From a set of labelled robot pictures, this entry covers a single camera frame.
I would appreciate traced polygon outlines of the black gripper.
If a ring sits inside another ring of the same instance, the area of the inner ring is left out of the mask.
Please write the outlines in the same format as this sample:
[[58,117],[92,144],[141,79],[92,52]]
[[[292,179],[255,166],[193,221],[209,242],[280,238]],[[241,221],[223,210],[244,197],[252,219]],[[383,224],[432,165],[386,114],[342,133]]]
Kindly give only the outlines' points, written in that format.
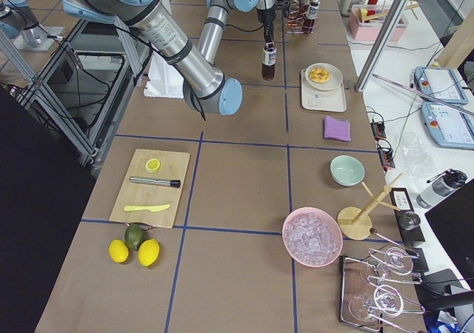
[[263,51],[267,51],[267,44],[269,44],[270,51],[275,51],[273,22],[276,19],[276,0],[259,0],[257,4],[257,15],[264,29],[265,43]]

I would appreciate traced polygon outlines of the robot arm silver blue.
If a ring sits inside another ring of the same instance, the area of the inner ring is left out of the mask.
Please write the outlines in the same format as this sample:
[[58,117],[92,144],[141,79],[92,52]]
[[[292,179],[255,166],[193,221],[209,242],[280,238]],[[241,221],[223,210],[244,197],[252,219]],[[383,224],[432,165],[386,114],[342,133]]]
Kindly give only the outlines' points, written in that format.
[[25,0],[5,0],[1,2],[1,31],[17,49],[41,52],[50,49],[64,27],[43,26]]
[[241,106],[242,86],[214,65],[230,10],[257,9],[264,38],[273,42],[276,0],[207,0],[209,8],[197,46],[179,27],[162,0],[62,0],[64,11],[87,21],[116,19],[147,37],[158,54],[183,77],[184,100],[201,115],[233,115]]

